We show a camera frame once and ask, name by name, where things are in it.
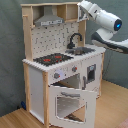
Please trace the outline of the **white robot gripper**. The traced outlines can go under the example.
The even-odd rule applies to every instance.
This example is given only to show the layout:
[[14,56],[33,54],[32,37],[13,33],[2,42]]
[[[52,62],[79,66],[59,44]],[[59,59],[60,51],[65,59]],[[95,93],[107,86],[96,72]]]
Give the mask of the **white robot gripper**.
[[83,0],[78,4],[78,6],[88,15],[91,17],[95,17],[97,13],[100,11],[100,7],[95,4],[91,3],[87,0]]

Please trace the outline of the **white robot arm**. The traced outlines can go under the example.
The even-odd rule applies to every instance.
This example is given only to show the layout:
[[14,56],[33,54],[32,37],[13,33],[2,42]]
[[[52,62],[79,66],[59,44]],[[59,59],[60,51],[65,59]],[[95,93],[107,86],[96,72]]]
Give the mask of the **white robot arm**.
[[94,45],[128,54],[128,39],[121,42],[111,40],[122,26],[122,20],[119,17],[87,0],[79,2],[78,7],[90,20],[100,25],[100,28],[91,35]]

